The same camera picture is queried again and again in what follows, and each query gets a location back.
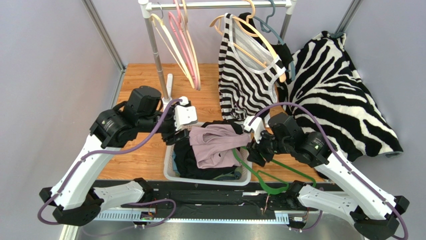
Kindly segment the green tank top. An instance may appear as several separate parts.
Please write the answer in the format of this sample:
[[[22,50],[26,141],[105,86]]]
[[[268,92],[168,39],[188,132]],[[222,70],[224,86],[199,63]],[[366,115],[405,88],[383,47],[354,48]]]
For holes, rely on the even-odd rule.
[[[242,166],[238,166],[234,169],[233,172],[227,173],[227,174],[221,174],[217,177],[215,177],[214,181],[235,181],[239,180],[243,175],[243,168]]]

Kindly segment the dark top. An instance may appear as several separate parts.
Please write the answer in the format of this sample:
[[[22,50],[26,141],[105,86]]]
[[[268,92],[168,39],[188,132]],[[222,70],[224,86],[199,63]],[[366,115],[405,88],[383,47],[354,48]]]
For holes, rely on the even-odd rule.
[[[203,170],[239,167],[241,164],[234,157],[233,149],[245,146],[250,141],[249,134],[236,133],[230,124],[192,127],[189,132],[189,144],[196,165]]]

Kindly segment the cream plastic hanger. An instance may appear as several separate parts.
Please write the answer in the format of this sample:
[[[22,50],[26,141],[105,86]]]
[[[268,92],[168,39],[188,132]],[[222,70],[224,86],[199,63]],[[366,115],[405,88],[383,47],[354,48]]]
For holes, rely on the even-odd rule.
[[[188,70],[185,66],[183,66],[185,59],[184,59],[183,54],[180,53],[181,49],[179,47],[178,41],[175,37],[175,34],[173,33],[172,30],[170,31],[166,27],[165,21],[161,17],[159,17],[157,14],[152,13],[150,15],[150,18],[151,18],[151,21],[153,23],[154,29],[157,31],[160,38],[162,39],[162,41],[166,45],[168,51],[170,52],[170,54],[174,58],[175,62],[177,63],[177,65],[179,66],[179,68],[181,69],[181,71],[183,72],[185,77],[187,78]]]

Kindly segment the pink plastic hanger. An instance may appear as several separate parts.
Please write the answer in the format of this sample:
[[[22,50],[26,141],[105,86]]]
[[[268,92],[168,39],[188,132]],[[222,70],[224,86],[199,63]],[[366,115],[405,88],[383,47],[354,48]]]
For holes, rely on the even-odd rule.
[[[172,12],[168,13],[168,21],[169,21],[169,25],[172,29],[172,32],[174,33],[176,40],[179,44],[180,47],[180,53],[183,54],[184,57],[184,64],[182,65],[183,67],[186,67],[187,69],[187,78],[192,86],[193,89],[195,89],[195,72],[194,72],[194,68],[193,68],[193,57],[190,55],[190,47],[189,44],[185,38],[184,35],[184,29],[181,26],[182,23],[182,11],[180,9],[180,4],[181,1],[180,0],[174,0],[173,4],[175,6],[176,9],[176,13],[177,15],[173,14]]]

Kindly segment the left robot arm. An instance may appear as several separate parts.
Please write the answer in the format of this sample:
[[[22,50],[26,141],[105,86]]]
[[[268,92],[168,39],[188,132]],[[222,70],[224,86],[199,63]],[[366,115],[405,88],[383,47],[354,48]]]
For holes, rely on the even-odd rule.
[[[40,191],[43,207],[54,208],[52,224],[84,226],[114,207],[151,205],[153,188],[141,177],[103,188],[94,183],[115,155],[134,151],[125,146],[139,133],[146,133],[146,141],[161,134],[163,141],[171,145],[187,137],[185,126],[197,120],[196,108],[185,96],[164,104],[156,88],[133,89],[128,100],[99,114],[65,176],[55,186]]]

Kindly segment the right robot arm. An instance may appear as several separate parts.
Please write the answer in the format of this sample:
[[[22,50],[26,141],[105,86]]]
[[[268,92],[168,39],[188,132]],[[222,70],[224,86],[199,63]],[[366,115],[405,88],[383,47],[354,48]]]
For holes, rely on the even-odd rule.
[[[333,144],[327,144],[320,132],[305,133],[295,119],[284,113],[271,117],[270,131],[260,117],[250,116],[243,122],[246,132],[254,134],[248,145],[249,159],[264,164],[277,154],[290,154],[337,184],[346,196],[339,196],[294,181],[286,195],[307,208],[314,208],[351,224],[370,240],[395,237],[402,226],[400,216],[409,201],[379,188],[357,170]]]

